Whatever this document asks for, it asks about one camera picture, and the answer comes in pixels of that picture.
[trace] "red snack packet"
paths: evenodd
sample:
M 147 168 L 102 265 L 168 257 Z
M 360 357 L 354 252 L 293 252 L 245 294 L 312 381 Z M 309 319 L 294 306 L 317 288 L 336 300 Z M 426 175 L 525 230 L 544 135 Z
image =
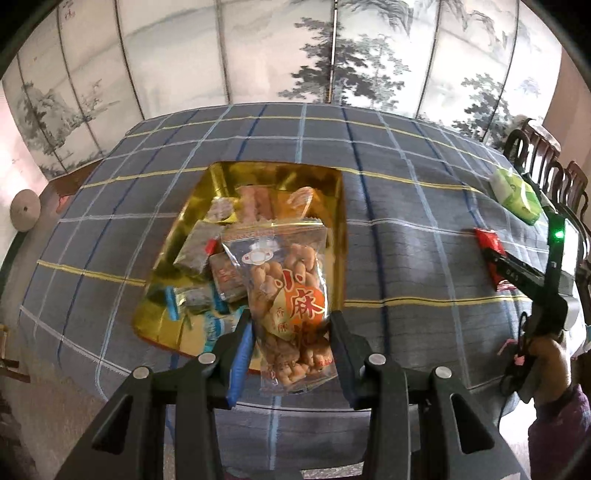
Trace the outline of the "red snack packet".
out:
M 499 240 L 499 236 L 493 230 L 475 228 L 474 233 L 481 250 L 484 250 L 485 248 L 492 248 L 495 252 L 506 256 L 505 249 Z M 516 287 L 511 282 L 504 279 L 497 273 L 496 265 L 493 262 L 487 261 L 486 264 L 488 265 L 488 271 L 491 274 L 492 283 L 497 291 L 516 289 Z

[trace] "blue gripper pad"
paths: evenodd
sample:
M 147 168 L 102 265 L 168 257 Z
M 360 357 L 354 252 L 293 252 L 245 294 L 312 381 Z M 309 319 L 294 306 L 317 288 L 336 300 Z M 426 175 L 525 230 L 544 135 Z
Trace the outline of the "blue gripper pad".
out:
M 252 322 L 249 322 L 242 335 L 242 340 L 236 350 L 236 356 L 232 362 L 230 369 L 230 385 L 228 386 L 228 394 L 226 400 L 228 405 L 232 408 L 242 394 L 246 375 L 248 374 L 248 365 L 251 363 L 252 349 L 254 348 L 254 332 L 252 330 Z

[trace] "twisted dough snack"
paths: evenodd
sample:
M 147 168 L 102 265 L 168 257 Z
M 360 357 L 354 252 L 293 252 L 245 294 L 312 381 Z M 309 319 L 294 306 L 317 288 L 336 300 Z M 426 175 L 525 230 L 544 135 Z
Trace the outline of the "twisted dough snack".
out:
M 253 317 L 262 320 L 269 313 L 277 294 L 284 287 L 284 270 L 290 270 L 297 283 L 319 288 L 316 265 L 315 250 L 300 244 L 290 245 L 283 266 L 277 261 L 254 265 L 251 268 L 254 290 L 250 305 Z M 271 375 L 285 387 L 333 363 L 329 341 L 315 324 L 305 320 L 297 328 L 292 341 L 265 332 L 261 349 Z

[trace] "tissue box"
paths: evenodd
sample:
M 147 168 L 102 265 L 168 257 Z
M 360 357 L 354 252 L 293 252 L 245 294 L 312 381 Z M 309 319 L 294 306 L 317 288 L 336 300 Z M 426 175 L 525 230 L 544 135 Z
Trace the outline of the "tissue box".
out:
M 538 221 L 542 207 L 531 185 L 512 170 L 499 168 L 493 173 L 491 188 L 497 201 L 528 225 Z

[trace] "blue plaid tablecloth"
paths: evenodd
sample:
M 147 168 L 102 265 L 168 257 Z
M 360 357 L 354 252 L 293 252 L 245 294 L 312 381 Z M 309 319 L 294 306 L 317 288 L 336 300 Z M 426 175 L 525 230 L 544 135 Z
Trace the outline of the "blue plaid tablecloth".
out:
M 345 318 L 402 366 L 450 367 L 491 416 L 506 358 L 530 302 L 496 293 L 474 227 L 497 231 L 535 268 L 547 224 L 530 227 L 494 200 L 488 178 L 507 160 L 435 125 L 375 111 L 255 103 L 174 113 L 133 128 L 60 219 L 22 302 L 20 328 L 38 354 L 108 398 L 138 365 L 186 361 L 138 339 L 130 321 L 161 244 L 204 167 L 218 160 L 317 164 L 343 171 L 349 253 Z M 369 412 L 337 380 L 265 397 L 247 379 L 216 414 L 222 460 L 244 470 L 360 461 Z M 167 419 L 174 430 L 174 412 Z

